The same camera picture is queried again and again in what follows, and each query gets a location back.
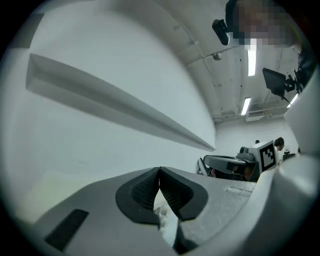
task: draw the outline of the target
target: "ceiling light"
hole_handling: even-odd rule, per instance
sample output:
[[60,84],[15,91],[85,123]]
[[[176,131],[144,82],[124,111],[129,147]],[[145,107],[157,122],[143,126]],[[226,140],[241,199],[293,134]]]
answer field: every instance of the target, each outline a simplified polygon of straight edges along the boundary
[[287,109],[291,107],[291,105],[298,99],[298,93],[294,96],[294,98],[291,100],[290,104],[286,107]]
[[245,98],[241,116],[244,116],[247,113],[247,110],[250,105],[250,101],[251,101],[251,98]]
[[255,50],[248,50],[248,76],[254,76],[256,74],[256,61],[257,52]]

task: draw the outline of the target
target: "air vent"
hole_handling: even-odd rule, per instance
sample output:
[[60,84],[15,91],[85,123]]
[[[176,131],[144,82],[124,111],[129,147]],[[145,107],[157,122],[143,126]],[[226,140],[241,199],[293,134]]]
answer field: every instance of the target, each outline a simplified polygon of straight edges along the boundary
[[249,112],[247,114],[248,117],[255,117],[255,116],[261,116],[261,115],[265,115],[265,112],[262,111],[256,111],[256,112]]
[[255,111],[255,112],[249,112],[245,116],[245,121],[246,122],[253,122],[253,121],[258,121],[261,118],[265,117],[265,112],[264,111]]

